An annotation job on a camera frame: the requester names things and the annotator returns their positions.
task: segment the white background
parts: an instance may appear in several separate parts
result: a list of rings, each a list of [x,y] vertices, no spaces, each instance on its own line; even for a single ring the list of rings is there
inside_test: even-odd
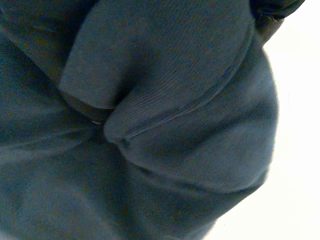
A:
[[[320,240],[320,1],[306,0],[264,46],[279,124],[267,182],[205,240]]]

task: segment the dark blue fabric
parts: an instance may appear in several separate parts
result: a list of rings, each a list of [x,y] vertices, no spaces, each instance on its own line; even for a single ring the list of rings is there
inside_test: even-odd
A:
[[[200,240],[272,160],[277,93],[249,3],[95,2],[14,19],[1,1],[0,228]]]

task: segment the sleeve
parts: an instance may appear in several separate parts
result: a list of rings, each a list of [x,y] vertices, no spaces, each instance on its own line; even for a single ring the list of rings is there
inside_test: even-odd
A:
[[[268,174],[278,116],[270,66],[253,41],[230,83],[205,102],[161,112],[153,104],[169,98],[147,92],[137,85],[104,126],[127,161],[123,197],[134,228],[140,239],[201,239]]]

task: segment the seam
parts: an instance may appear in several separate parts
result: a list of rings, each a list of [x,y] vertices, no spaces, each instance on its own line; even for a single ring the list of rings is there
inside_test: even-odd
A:
[[[204,95],[200,96],[196,100],[193,100],[192,102],[189,102],[183,106],[177,107],[175,109],[170,109],[165,113],[158,114],[157,116],[153,117],[150,120],[144,121],[138,126],[132,127],[130,130],[127,131],[127,134],[123,136],[125,141],[129,141],[130,139],[147,132],[151,129],[154,129],[156,127],[159,127],[169,121],[172,121],[178,117],[184,116],[186,114],[190,114],[199,108],[207,105],[210,103],[218,94],[220,94],[226,87],[227,84],[229,84],[230,80],[234,76],[234,74],[239,69],[240,65],[243,62],[243,59],[246,57],[248,49],[253,41],[253,34],[254,31],[254,24],[250,24],[247,29],[247,37],[243,41],[242,48],[245,48],[245,51],[240,54],[236,59],[236,65],[229,67],[226,72],[224,73],[223,77],[227,80],[221,83],[218,87],[212,87],[209,89]]]

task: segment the dark teal garment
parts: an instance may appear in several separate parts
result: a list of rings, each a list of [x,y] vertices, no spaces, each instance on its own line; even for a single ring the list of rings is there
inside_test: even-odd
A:
[[[265,182],[278,102],[248,1],[0,2],[3,231],[200,240]]]

